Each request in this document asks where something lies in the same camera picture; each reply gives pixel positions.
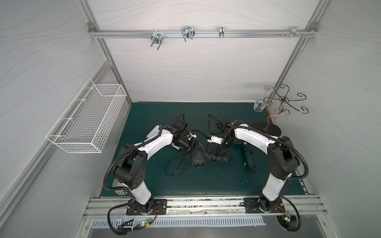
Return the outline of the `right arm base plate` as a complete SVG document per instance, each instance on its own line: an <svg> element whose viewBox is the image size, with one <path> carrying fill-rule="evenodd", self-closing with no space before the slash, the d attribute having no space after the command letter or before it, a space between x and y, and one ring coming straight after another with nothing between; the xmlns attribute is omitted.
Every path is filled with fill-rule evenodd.
<svg viewBox="0 0 381 238"><path fill-rule="evenodd" d="M283 213L285 208L283 206L281 198L275 201L269 201L265 197L247 197L243 202L240 202L240 206L245 208L245 213Z"/></svg>

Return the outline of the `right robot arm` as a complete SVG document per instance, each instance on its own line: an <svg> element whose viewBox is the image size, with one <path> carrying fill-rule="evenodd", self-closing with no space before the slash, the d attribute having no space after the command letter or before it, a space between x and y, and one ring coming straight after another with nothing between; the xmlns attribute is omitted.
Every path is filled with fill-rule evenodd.
<svg viewBox="0 0 381 238"><path fill-rule="evenodd" d="M210 135L208 142L218 145L216 155L212 156L212 160L227 158L230 147L239 140L258 148L267 155L269 177L258 200L259 207L263 212L269 213L274 209L287 182L304 179L308 176L307 162L294 148L290 138L266 134L240 120L233 122L229 122L225 118L218 120L211 114L208 115L208 118L215 120L215 125L219 129L219 133L213 133L208 124Z"/></svg>

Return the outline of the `black hair dryer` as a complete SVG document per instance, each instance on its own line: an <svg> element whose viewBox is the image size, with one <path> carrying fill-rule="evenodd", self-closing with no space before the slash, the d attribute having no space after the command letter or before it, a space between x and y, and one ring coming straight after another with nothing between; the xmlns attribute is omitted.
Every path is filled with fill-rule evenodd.
<svg viewBox="0 0 381 238"><path fill-rule="evenodd" d="M231 162L231 158L227 156L219 155L212 151L203 151L201 149L193 149L191 152L191 159L192 165L196 168L203 167L205 165L206 160L223 163Z"/></svg>

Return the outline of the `green hair dryer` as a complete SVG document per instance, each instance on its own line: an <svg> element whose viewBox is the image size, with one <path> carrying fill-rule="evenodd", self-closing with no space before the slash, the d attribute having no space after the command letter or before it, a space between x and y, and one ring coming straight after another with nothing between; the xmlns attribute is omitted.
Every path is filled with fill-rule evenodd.
<svg viewBox="0 0 381 238"><path fill-rule="evenodd" d="M253 163L253 160L252 160L252 149L249 147L249 145L244 142L243 143L243 153L245 155L245 159L246 159L246 166L250 169L251 173L255 174L256 171L257 171L257 168L256 166L254 165Z"/></svg>

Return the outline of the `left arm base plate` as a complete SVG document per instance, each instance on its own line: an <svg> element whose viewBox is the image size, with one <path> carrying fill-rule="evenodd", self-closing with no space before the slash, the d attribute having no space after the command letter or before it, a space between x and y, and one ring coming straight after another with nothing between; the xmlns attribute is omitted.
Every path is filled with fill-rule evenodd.
<svg viewBox="0 0 381 238"><path fill-rule="evenodd" d="M126 215L165 215L167 212L166 199L150 199L146 205L133 202L127 206Z"/></svg>

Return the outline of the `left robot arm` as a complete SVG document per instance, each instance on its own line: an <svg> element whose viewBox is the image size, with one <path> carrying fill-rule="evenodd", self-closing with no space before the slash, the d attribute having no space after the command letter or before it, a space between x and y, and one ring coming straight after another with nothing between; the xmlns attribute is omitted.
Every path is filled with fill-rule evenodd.
<svg viewBox="0 0 381 238"><path fill-rule="evenodd" d="M185 115L180 114L172 125L156 126L145 141L127 146L112 162L103 178L107 191L126 192L139 205L148 205L153 195L144 180L149 159L166 146L185 154L194 148L195 138L186 131Z"/></svg>

